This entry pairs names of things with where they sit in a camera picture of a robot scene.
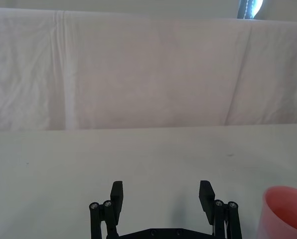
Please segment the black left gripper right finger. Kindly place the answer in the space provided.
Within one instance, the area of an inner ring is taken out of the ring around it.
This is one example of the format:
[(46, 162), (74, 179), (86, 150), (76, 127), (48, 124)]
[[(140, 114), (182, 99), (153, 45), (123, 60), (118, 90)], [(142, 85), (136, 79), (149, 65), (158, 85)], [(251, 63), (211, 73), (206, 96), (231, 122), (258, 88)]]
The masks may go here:
[(209, 224), (212, 226), (212, 236), (215, 239), (241, 239), (242, 232), (238, 204), (230, 201), (224, 203), (215, 199), (214, 190), (209, 181), (201, 180), (199, 200)]

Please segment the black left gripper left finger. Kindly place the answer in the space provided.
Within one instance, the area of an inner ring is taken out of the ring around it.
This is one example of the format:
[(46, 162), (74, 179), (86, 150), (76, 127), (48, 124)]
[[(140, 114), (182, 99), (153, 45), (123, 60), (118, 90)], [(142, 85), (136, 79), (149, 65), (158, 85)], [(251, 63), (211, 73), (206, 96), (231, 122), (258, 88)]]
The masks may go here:
[(109, 200), (106, 200), (103, 204), (92, 202), (89, 205), (92, 239), (102, 238), (101, 222), (106, 224), (108, 239), (119, 238), (116, 226), (119, 222), (123, 198), (123, 183), (122, 181), (115, 181), (112, 185)]

